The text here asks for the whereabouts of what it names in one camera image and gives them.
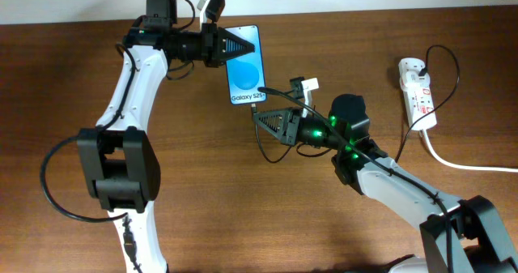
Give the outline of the blue screen smartphone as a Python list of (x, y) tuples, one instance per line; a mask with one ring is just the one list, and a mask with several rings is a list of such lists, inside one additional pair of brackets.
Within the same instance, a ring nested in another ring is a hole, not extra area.
[(245, 105), (266, 101), (267, 95), (257, 90), (265, 86), (258, 26), (243, 25), (227, 30), (254, 45), (253, 52), (226, 61), (230, 102), (233, 105)]

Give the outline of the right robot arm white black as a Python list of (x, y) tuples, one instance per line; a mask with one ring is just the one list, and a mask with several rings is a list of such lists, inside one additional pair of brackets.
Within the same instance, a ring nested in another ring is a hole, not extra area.
[(282, 144), (335, 150), (340, 182), (374, 199), (420, 232), (423, 257), (408, 255), (385, 272), (515, 272), (517, 250), (495, 206), (462, 199), (406, 172), (370, 138), (361, 96), (336, 97), (328, 117), (296, 101), (291, 108), (253, 111), (255, 124)]

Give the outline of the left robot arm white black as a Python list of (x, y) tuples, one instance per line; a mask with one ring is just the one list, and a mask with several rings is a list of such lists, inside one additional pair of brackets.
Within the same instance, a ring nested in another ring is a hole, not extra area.
[(91, 129), (79, 131), (79, 157), (92, 198), (116, 227), (128, 272), (167, 272), (155, 226), (161, 172), (147, 127), (172, 60), (208, 67), (260, 50), (256, 25), (199, 32), (132, 27), (123, 39), (123, 68), (112, 99)]

